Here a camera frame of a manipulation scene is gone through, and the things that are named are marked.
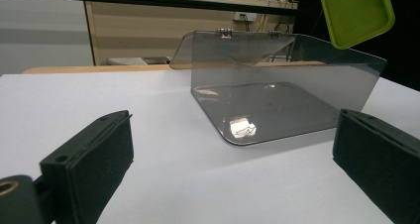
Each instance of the cable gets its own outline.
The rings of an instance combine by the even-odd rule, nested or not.
[[[284,33],[290,33],[290,24],[291,24],[292,17],[291,16],[288,16],[288,17],[289,17],[288,22],[287,23],[282,23],[281,21],[283,19],[283,16],[280,16],[280,18],[278,19],[277,25],[275,25],[275,27],[274,27],[274,30],[275,31],[280,31],[280,25],[284,25],[286,27],[286,30],[285,30]]]
[[[312,34],[314,33],[315,28],[316,28],[316,26],[318,25],[319,20],[321,19],[321,16],[322,16],[322,13],[323,13],[323,12],[324,12],[324,10],[323,10],[323,9],[321,9],[321,12],[319,13],[318,19],[316,20],[314,27],[312,28],[311,32],[309,33],[309,36],[312,36]]]
[[[249,32],[250,31],[250,21],[248,20],[247,15],[241,14],[240,16],[241,16],[241,18],[244,18],[244,21],[245,21],[245,29],[247,30],[247,32]]]
[[[265,27],[265,24],[266,24],[266,14],[263,15],[262,22],[260,23],[260,26],[257,29],[257,32],[262,32],[263,28]]]

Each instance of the power outlet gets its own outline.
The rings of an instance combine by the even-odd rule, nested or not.
[[[257,19],[256,13],[243,13],[243,12],[235,12],[234,14],[234,20],[235,21],[245,21],[245,18],[241,15],[246,15],[248,18],[248,22],[254,22]]]

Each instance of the green lid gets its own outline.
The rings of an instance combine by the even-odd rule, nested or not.
[[[331,43],[347,49],[392,28],[390,0],[321,0]]]

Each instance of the white wall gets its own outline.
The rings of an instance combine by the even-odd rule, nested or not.
[[[83,2],[0,0],[0,75],[92,64]]]

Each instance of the transparent plastic box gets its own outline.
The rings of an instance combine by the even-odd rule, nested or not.
[[[185,35],[172,68],[222,137],[246,146],[335,128],[361,111],[386,60],[305,35],[219,30]]]

